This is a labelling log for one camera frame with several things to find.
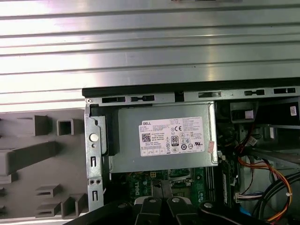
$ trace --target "wires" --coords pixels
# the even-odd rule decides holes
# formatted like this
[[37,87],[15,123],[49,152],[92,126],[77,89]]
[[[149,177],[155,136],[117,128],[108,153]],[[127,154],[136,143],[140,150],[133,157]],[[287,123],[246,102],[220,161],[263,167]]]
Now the wires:
[[245,194],[250,188],[251,188],[251,185],[253,184],[253,180],[254,180],[254,169],[251,169],[251,172],[252,172],[252,175],[251,175],[251,182],[249,184],[249,186],[246,188],[246,190],[242,193]]
[[254,201],[259,200],[262,197],[263,193],[257,192],[248,195],[236,194],[236,199],[239,201]]
[[[254,124],[252,124],[252,126],[250,127],[245,139],[236,146],[236,150],[237,152],[239,153],[239,155],[241,155],[241,153],[243,152],[250,136],[251,136],[251,133],[254,129]],[[238,157],[238,162],[244,166],[244,167],[248,167],[248,168],[251,168],[251,169],[268,169],[270,170],[275,176],[277,176],[283,183],[284,185],[286,186],[287,188],[287,191],[288,191],[288,199],[287,199],[287,202],[284,206],[284,208],[279,212],[279,213],[276,213],[276,215],[272,216],[271,218],[267,219],[268,222],[272,222],[272,221],[278,221],[282,216],[283,214],[287,211],[289,205],[291,205],[292,203],[292,188],[289,184],[289,182],[287,181],[287,179],[278,171],[276,170],[275,168],[273,168],[269,163],[268,161],[264,160],[262,162],[258,162],[258,163],[247,163],[245,161],[242,160],[242,158],[239,156]]]
[[[293,184],[294,182],[297,182],[300,180],[300,172],[290,174],[286,177],[286,179],[288,180],[288,182],[290,184]],[[264,209],[265,209],[265,206],[267,205],[268,201],[272,198],[272,196],[274,196],[276,193],[278,193],[284,187],[285,187],[285,185],[281,180],[277,180],[275,183],[271,184],[264,192],[262,198],[256,203],[256,205],[254,207],[253,215],[255,215],[255,211],[257,211],[258,213],[255,216],[259,219],[263,219]]]

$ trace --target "green circuit board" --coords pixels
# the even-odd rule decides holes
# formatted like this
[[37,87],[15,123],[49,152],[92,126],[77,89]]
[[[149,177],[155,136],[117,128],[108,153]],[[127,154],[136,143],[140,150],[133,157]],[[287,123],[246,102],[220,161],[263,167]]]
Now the green circuit board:
[[151,196],[153,179],[169,180],[173,195],[189,198],[194,206],[206,200],[204,168],[192,168],[127,174],[131,203],[138,197]]

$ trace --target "slot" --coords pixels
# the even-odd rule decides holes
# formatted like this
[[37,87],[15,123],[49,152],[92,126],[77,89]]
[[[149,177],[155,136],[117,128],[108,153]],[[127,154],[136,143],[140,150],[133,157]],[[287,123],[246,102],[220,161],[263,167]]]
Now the slot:
[[48,212],[39,212],[37,215],[41,216],[41,217],[47,217],[47,216],[49,216],[51,214],[52,214],[52,212],[48,211]]
[[90,166],[91,167],[96,167],[96,156],[92,156],[90,158]]
[[92,195],[93,195],[93,202],[94,201],[98,201],[98,191],[92,191]]
[[143,97],[131,97],[132,102],[142,100],[143,102],[155,101],[154,95],[144,95]]
[[125,97],[103,97],[102,103],[126,102]]
[[72,123],[71,121],[58,121],[57,135],[70,135],[72,134]]
[[184,92],[179,91],[179,92],[174,92],[175,95],[175,102],[184,102]]
[[198,98],[216,98],[221,97],[221,92],[199,92]]
[[262,90],[257,90],[257,91],[251,91],[251,90],[246,90],[245,91],[245,96],[251,96],[251,95],[264,95],[264,89]]
[[154,101],[155,98],[154,98],[154,95],[144,95],[144,96],[142,97],[142,100],[143,100],[144,102],[149,102],[149,101]]
[[47,196],[47,195],[51,195],[51,192],[40,192],[37,194],[37,196]]
[[295,88],[274,88],[274,94],[296,93]]

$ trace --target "cable bundle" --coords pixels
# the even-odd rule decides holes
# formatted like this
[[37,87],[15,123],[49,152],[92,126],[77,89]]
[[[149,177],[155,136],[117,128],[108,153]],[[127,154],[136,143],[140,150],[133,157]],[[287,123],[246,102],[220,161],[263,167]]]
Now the cable bundle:
[[[239,155],[241,155],[241,153],[243,152],[250,136],[251,136],[251,133],[254,129],[254,124],[250,127],[249,131],[248,131],[248,134],[247,136],[245,137],[245,139],[236,146],[236,150],[238,152]],[[251,169],[266,169],[266,170],[270,170],[279,180],[277,180],[274,184],[278,184],[278,186],[276,186],[277,188],[280,188],[279,190],[283,189],[285,186],[286,186],[286,189],[287,189],[287,202],[284,206],[284,208],[279,212],[277,213],[276,215],[272,216],[271,218],[268,218],[267,221],[268,222],[273,222],[273,221],[278,221],[282,216],[283,214],[287,211],[288,207],[291,205],[292,203],[292,199],[293,199],[293,193],[292,193],[292,188],[291,188],[291,185],[290,185],[290,182],[289,180],[287,180],[284,175],[282,175],[278,170],[276,170],[275,168],[273,168],[269,163],[268,161],[264,160],[262,162],[258,162],[258,163],[247,163],[245,161],[242,160],[242,158],[239,156],[238,157],[238,161],[239,163],[244,166],[244,167],[248,167],[248,168],[251,168]],[[246,189],[249,190],[249,188],[251,187],[253,183],[253,171],[252,171],[252,179],[251,179],[251,183],[249,185],[249,187]],[[260,197],[260,200],[259,202],[256,204],[257,206],[255,206],[255,211],[257,209],[259,209],[258,211],[258,218],[259,219],[263,219],[263,212],[264,212],[264,208],[268,202],[268,200],[277,192],[274,192],[274,189],[272,189],[272,185],[269,186],[269,188],[267,188],[267,190],[265,191],[265,193]]]

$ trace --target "white label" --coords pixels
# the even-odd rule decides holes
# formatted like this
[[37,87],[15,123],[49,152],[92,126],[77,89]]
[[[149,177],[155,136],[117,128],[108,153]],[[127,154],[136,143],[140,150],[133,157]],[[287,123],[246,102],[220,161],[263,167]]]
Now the white label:
[[147,120],[139,125],[141,156],[204,151],[202,117]]
[[251,146],[254,146],[254,145],[256,145],[256,143],[257,143],[257,140],[253,136],[250,136],[247,144],[248,145],[250,144]]
[[254,119],[254,113],[253,113],[253,110],[245,111],[245,119],[247,119],[247,120]]
[[291,110],[291,116],[297,116],[297,111],[295,106],[290,107],[290,110]]

